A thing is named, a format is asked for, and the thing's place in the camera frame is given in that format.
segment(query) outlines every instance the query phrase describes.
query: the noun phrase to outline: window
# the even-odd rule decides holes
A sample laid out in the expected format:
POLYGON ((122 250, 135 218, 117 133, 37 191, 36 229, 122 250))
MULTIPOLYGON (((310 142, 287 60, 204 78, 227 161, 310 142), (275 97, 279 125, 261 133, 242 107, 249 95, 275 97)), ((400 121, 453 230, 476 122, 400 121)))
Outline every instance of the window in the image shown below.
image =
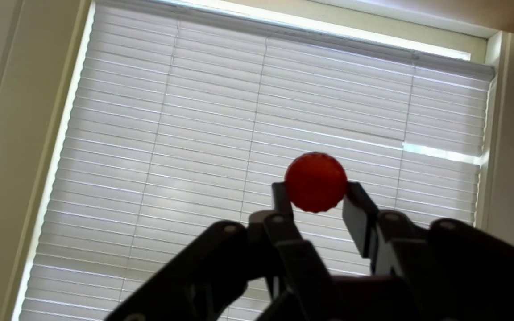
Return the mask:
MULTIPOLYGON (((335 156, 382 209, 422 226, 473 223, 479 166, 465 157, 481 153, 491 78, 455 59, 98 2, 18 318, 102 320, 209 224, 267 209, 304 152, 335 156)), ((295 220, 331 272, 367 274, 340 209, 295 220)), ((267 300, 251 282, 222 319, 253 320, 267 300)))

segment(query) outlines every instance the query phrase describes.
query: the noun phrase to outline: ceiling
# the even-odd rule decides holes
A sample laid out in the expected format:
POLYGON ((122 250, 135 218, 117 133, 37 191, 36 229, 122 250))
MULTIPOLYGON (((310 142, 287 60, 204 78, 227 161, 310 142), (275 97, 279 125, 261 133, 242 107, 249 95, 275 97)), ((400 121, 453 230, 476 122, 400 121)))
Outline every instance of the ceiling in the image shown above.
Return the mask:
POLYGON ((379 16, 489 37, 514 33, 514 0, 315 0, 379 16))

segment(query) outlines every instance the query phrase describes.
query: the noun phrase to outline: bolt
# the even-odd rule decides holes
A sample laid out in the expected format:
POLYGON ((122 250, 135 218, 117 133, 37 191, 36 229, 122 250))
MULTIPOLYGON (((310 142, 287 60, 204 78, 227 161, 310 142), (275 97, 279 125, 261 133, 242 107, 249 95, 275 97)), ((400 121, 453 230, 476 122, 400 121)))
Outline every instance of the bolt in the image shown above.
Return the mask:
POLYGON ((441 222, 439 225, 448 230, 453 230, 455 228, 455 224, 453 224, 451 222, 441 222))
POLYGON ((398 214, 394 214, 394 213, 388 213, 386 214, 385 218, 387 220, 390 220, 390 221, 397 221, 399 220, 400 218, 398 217, 398 214))
POLYGON ((235 227, 235 225, 226 225, 223 228, 223 230, 228 232, 228 233, 231 233, 231 232, 235 232, 235 230, 237 230, 237 227, 235 227))
POLYGON ((124 321, 146 321, 146 317, 141 313, 132 313, 124 321))

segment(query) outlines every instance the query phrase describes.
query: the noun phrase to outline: white blinds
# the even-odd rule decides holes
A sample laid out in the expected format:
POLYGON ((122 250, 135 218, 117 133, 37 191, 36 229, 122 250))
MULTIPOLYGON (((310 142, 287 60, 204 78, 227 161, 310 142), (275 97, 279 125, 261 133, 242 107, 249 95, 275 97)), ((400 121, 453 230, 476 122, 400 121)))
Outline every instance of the white blinds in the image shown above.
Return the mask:
MULTIPOLYGON (((102 320, 209 224, 269 208, 304 152, 423 226, 473 222, 479 168, 402 144, 479 155, 489 70, 169 8, 96 6, 21 321, 102 320)), ((295 220, 332 272, 367 274, 340 209, 295 220)), ((267 301, 252 282, 222 319, 267 301)))

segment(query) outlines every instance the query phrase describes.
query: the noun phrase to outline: red ball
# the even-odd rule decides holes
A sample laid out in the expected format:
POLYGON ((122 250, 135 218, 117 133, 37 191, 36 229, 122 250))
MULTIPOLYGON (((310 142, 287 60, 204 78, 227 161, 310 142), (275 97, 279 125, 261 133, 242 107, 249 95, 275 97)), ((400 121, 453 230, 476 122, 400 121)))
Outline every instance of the red ball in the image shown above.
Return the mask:
POLYGON ((296 158, 285 173, 285 188, 292 203, 306 212, 324 212, 344 197, 348 179, 342 165, 322 152, 296 158))

